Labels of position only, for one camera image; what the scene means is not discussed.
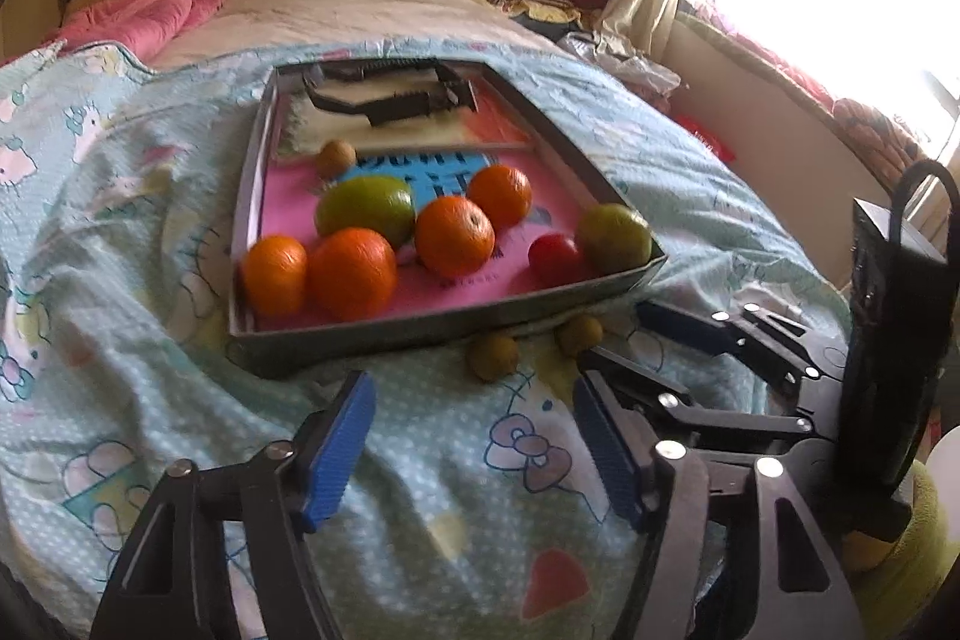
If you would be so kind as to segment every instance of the pink blanket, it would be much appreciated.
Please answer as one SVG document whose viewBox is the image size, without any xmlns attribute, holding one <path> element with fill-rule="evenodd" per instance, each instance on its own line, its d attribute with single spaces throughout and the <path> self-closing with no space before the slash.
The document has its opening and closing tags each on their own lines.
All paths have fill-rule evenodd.
<svg viewBox="0 0 960 640">
<path fill-rule="evenodd" d="M 224 0 L 103 0 L 80 9 L 53 35 L 66 39 L 63 52 L 92 42 L 124 44 L 141 61 L 160 53 L 181 31 L 202 25 Z"/>
</svg>

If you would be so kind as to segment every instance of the polka dot fabric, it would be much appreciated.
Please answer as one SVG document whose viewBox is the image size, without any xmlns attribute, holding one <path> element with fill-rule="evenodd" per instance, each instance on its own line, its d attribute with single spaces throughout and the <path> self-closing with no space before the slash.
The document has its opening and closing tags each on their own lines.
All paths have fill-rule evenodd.
<svg viewBox="0 0 960 640">
<path fill-rule="evenodd" d="M 845 328 L 843 301 L 749 189 L 600 71 L 453 41 L 346 51 L 482 59 L 510 79 L 650 220 L 670 259 L 643 295 L 710 311 L 750 287 Z M 227 360 L 232 214 L 257 102 L 272 67 L 323 52 L 155 73 L 98 44 L 0 68 L 0 555 L 85 636 L 166 464 L 243 461 L 366 369 L 376 419 L 340 512 L 309 539 L 347 637 L 608 636 L 644 540 L 610 511 L 573 424 L 554 324 L 525 329 L 520 369 L 491 386 L 469 375 L 462 344 L 335 360 L 283 384 Z M 745 370 L 640 332 L 629 305 L 599 308 L 608 346 L 705 404 L 763 408 Z M 227 556 L 244 637 L 261 637 L 236 525 Z"/>
</svg>

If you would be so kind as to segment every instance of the gray tray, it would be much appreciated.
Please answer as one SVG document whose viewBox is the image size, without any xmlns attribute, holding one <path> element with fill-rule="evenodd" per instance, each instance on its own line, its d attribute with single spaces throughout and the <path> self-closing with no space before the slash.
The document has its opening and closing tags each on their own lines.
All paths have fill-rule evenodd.
<svg viewBox="0 0 960 640">
<path fill-rule="evenodd" d="M 512 108 L 511 121 L 534 139 L 536 153 L 560 175 L 583 207 L 592 203 L 628 204 L 600 170 L 550 119 L 492 68 L 470 61 L 446 61 L 463 76 L 486 81 Z M 312 64 L 275 68 L 267 82 L 244 162 L 234 213 L 229 296 L 230 357 L 261 377 L 280 379 L 319 360 L 437 344 L 471 333 L 545 319 L 563 311 L 622 295 L 644 285 L 666 256 L 654 239 L 654 252 L 643 268 L 598 277 L 583 283 L 511 296 L 488 304 L 419 316 L 389 317 L 289 330 L 256 330 L 243 301 L 238 268 L 260 236 L 264 178 L 282 121 L 283 97 L 301 90 L 301 75 Z"/>
</svg>

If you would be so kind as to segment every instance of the mandarin orange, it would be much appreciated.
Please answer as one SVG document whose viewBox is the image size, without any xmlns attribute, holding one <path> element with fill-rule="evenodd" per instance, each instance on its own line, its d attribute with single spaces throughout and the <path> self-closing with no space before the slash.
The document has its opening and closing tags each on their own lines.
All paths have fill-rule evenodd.
<svg viewBox="0 0 960 640">
<path fill-rule="evenodd" d="M 463 196 L 440 196 L 416 217 L 416 255 L 429 271 L 450 279 L 478 271 L 493 255 L 493 226 Z"/>
<path fill-rule="evenodd" d="M 376 231 L 344 228 L 310 254 L 307 287 L 335 319 L 368 319 L 383 311 L 394 295 L 397 256 Z"/>
<path fill-rule="evenodd" d="M 292 316 L 304 306 L 306 250 L 293 237 L 264 237 L 240 263 L 247 303 L 258 316 Z"/>
<path fill-rule="evenodd" d="M 484 211 L 494 231 L 501 232 L 527 217 L 533 191 L 527 175 L 519 169 L 494 164 L 473 175 L 467 199 Z"/>
</svg>

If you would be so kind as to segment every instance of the metal screw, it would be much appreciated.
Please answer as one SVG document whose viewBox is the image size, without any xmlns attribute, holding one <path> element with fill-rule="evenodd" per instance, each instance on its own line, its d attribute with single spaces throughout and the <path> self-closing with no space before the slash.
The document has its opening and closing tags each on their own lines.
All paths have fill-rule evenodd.
<svg viewBox="0 0 960 640">
<path fill-rule="evenodd" d="M 656 448 L 656 453 L 659 453 L 664 458 L 669 458 L 670 461 L 677 461 L 678 458 L 686 456 L 686 448 L 672 439 L 661 439 L 654 447 Z"/>
<path fill-rule="evenodd" d="M 193 472 L 193 461 L 189 458 L 178 458 L 167 467 L 167 475 L 170 477 L 186 477 Z"/>
<path fill-rule="evenodd" d="M 784 474 L 784 466 L 779 461 L 779 458 L 762 456 L 762 458 L 757 458 L 757 472 L 760 472 L 760 475 L 765 475 L 766 477 L 779 477 Z"/>
<path fill-rule="evenodd" d="M 288 440 L 278 439 L 276 442 L 271 442 L 266 451 L 267 458 L 270 458 L 271 461 L 283 461 L 285 458 L 294 455 L 294 445 Z"/>
</svg>

